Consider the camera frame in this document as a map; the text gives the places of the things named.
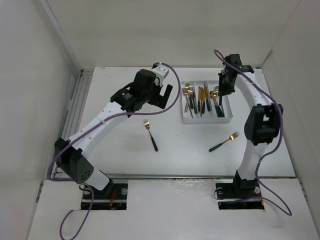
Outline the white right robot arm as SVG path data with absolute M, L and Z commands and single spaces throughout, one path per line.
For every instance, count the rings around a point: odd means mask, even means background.
M 283 107 L 262 90 L 253 68 L 244 65 L 239 54 L 223 56 L 218 50 L 214 53 L 224 65 L 218 75 L 219 98 L 222 99 L 239 88 L 250 108 L 244 124 L 247 139 L 244 156 L 230 185 L 236 197 L 244 198 L 258 186 L 256 171 L 266 154 L 266 148 L 282 133 Z

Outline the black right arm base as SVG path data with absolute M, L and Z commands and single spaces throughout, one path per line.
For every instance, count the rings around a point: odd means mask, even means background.
M 231 182 L 218 182 L 215 184 L 214 198 L 218 201 L 219 210 L 264 210 L 261 199 L 261 190 L 257 186 L 236 192 Z

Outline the silver fork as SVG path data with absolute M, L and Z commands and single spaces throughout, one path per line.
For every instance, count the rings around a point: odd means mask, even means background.
M 192 114 L 191 104 L 190 104 L 190 96 L 192 94 L 192 91 L 189 89 L 189 87 L 184 87 L 182 89 L 182 91 L 183 91 L 183 94 L 185 95 L 185 98 L 186 98 L 184 113 L 186 114 L 189 111 L 190 114 Z

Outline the gold knife green handle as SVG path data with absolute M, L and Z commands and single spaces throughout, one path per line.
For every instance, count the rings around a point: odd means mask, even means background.
M 206 98 L 205 98 L 205 90 L 203 87 L 201 87 L 201 100 L 202 100 L 202 107 L 201 107 L 201 113 L 205 113 L 205 107 L 206 107 Z
M 204 86 L 203 91 L 204 91 L 204 97 L 205 97 L 207 111 L 210 112 L 211 106 L 210 106 L 210 101 L 209 101 L 209 91 L 208 91 L 208 88 L 205 84 L 203 86 Z
M 198 111 L 199 111 L 199 114 L 200 116 L 202 116 L 202 90 L 201 90 L 201 87 L 199 86 L 198 87 Z

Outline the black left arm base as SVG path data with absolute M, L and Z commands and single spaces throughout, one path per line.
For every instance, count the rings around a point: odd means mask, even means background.
M 92 193 L 88 186 L 81 184 L 81 210 L 88 210 L 92 201 Z M 122 211 L 127 209 L 128 181 L 116 180 L 107 194 L 92 188 L 94 199 L 91 210 Z

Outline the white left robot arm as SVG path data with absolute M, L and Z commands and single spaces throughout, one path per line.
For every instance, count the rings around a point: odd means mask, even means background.
M 107 134 L 144 104 L 161 109 L 166 107 L 173 86 L 168 85 L 164 95 L 160 92 L 168 74 L 169 68 L 164 65 L 139 70 L 133 82 L 119 89 L 90 123 L 68 139 L 59 138 L 55 142 L 57 166 L 77 184 L 94 188 L 100 198 L 109 197 L 113 181 L 95 168 L 89 157 Z

